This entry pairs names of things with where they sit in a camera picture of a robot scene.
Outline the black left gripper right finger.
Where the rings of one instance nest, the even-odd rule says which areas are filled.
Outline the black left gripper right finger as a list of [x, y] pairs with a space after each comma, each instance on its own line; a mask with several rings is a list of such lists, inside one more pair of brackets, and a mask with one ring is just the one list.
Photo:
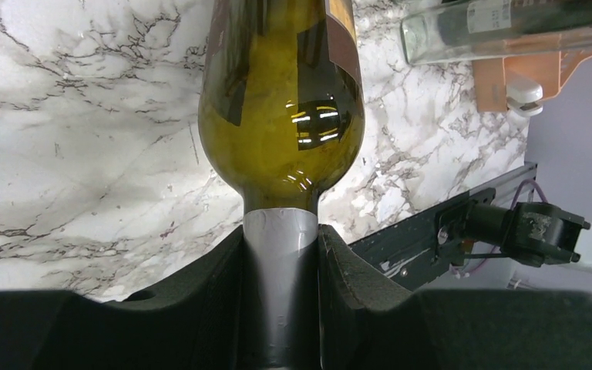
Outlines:
[[592, 369], [592, 294], [412, 293], [318, 232], [326, 369]]

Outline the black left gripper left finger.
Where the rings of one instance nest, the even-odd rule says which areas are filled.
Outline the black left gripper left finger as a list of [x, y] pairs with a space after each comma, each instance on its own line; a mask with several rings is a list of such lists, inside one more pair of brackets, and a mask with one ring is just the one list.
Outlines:
[[0, 369], [232, 369], [241, 229], [123, 301], [0, 291]]

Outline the dark bottle silver cap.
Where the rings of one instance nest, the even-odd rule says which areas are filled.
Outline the dark bottle silver cap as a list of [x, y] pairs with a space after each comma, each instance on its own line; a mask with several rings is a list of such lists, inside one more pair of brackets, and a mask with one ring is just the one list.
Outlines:
[[318, 369], [318, 205], [365, 132], [350, 1], [216, 1], [203, 150], [244, 206], [239, 369]]

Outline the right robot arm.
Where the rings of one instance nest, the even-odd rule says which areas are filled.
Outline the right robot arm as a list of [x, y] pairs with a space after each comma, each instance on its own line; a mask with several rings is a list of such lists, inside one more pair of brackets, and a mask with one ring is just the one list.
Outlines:
[[506, 209], [471, 200], [439, 216], [435, 254], [455, 263], [509, 258], [592, 274], [592, 223], [550, 203]]

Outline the small round tape roll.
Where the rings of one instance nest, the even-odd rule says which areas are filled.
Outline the small round tape roll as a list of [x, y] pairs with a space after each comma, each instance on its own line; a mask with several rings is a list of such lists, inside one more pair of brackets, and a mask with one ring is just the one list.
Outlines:
[[506, 104], [519, 116], [530, 118], [543, 112], [543, 87], [525, 76], [514, 74], [506, 80]]

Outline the peach plastic desk organizer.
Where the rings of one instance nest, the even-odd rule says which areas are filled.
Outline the peach plastic desk organizer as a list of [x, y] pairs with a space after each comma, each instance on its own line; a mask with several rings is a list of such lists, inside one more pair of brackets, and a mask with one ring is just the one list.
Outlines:
[[592, 49], [482, 59], [472, 62], [476, 108], [480, 113], [504, 113], [506, 80], [517, 74], [543, 87], [545, 102], [560, 92], [577, 67], [592, 58]]

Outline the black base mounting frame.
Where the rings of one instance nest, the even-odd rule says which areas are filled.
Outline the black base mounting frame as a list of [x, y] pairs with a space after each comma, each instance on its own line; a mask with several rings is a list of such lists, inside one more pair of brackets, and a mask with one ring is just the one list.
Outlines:
[[396, 284], [414, 291], [442, 276], [460, 239], [449, 236], [469, 203], [508, 208], [523, 180], [537, 177], [538, 165], [523, 166], [443, 201], [350, 244], [359, 257]]

